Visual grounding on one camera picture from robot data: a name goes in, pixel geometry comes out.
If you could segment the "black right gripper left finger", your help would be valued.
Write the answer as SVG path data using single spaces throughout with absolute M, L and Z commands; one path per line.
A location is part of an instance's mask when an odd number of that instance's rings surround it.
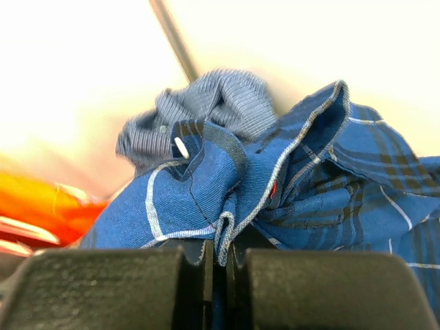
M 2 329 L 207 329 L 211 241 L 141 250 L 44 250 L 1 303 Z

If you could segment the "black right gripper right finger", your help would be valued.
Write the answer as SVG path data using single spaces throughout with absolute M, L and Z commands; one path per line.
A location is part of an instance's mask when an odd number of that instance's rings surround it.
M 414 273 L 390 254 L 230 248 L 233 329 L 438 329 Z

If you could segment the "blue plaid shirt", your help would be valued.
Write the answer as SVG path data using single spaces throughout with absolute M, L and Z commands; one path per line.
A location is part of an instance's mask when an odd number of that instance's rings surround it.
M 210 239 L 220 265 L 244 229 L 291 250 L 385 252 L 412 268 L 439 313 L 439 158 L 417 157 L 336 82 L 253 142 L 216 120 L 182 120 L 178 146 L 100 215 L 82 248 Z

